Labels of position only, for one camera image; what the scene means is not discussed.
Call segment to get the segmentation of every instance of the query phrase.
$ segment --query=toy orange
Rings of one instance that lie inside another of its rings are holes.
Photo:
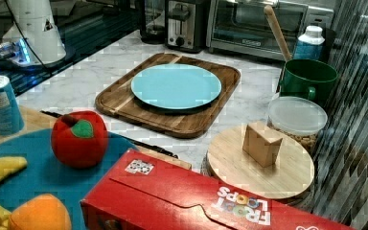
[[[13,211],[9,230],[71,230],[67,209],[53,195],[40,195]]]

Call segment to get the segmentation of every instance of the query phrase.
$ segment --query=kitchen counter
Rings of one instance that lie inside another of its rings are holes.
[[[232,66],[241,72],[241,81],[208,131],[198,138],[176,139],[103,115],[109,131],[170,150],[199,172],[209,144],[218,133],[229,127],[266,120],[266,109],[274,95],[281,64],[257,62],[248,57],[215,55],[207,51],[196,55],[180,53],[164,45],[143,43],[138,31],[30,89],[17,97],[18,103],[35,110],[61,114],[79,110],[96,111],[95,98],[100,92],[157,53],[180,54]]]

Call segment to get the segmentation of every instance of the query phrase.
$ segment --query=toy apple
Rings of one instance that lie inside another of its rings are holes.
[[[103,160],[108,133],[100,115],[93,111],[80,111],[56,120],[51,141],[53,152],[61,163],[84,169]]]

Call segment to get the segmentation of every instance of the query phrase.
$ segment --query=toaster oven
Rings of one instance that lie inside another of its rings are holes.
[[[292,53],[297,38],[309,25],[330,28],[334,10],[307,4],[307,0],[212,0],[206,45],[216,49],[262,58],[284,60],[276,38],[265,18],[270,5]]]

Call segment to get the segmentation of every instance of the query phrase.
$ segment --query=green leaf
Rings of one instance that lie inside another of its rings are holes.
[[[94,128],[92,127],[91,123],[83,119],[79,120],[73,127],[71,127],[71,131],[76,137],[94,137]]]

